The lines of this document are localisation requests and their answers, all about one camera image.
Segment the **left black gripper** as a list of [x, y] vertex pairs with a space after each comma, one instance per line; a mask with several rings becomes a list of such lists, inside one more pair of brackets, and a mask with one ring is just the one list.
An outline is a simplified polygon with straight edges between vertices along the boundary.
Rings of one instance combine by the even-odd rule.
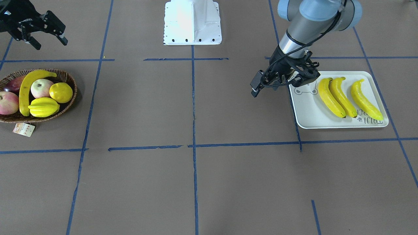
[[[302, 86], [306, 81], [304, 76], [306, 60], [304, 57], [292, 58], [286, 55], [280, 46], [277, 46], [269, 63], [270, 65], [266, 69], [267, 86]], [[263, 75], [263, 70], [258, 70], [250, 83], [251, 94], [254, 98], [258, 96], [263, 88]]]

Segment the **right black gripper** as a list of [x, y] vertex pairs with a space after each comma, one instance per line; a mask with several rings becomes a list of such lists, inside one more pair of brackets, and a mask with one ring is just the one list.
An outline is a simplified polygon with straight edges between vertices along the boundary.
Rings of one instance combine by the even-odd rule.
[[15, 40], [21, 40], [40, 50], [41, 44], [32, 36], [33, 32], [20, 32], [20, 22], [26, 19], [41, 19], [41, 30], [57, 37], [57, 39], [66, 46], [68, 40], [65, 38], [66, 26], [50, 10], [45, 14], [37, 12], [35, 6], [29, 0], [1, 0], [1, 22], [0, 32], [8, 32]]

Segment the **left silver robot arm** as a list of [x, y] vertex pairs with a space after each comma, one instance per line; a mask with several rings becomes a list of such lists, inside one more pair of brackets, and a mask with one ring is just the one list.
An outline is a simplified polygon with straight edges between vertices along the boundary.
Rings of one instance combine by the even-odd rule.
[[362, 14], [358, 0], [280, 0], [278, 15], [290, 25], [267, 69], [252, 79], [252, 96], [257, 97], [266, 87], [300, 87], [317, 80], [319, 64], [311, 60], [310, 47], [329, 32], [354, 27]]

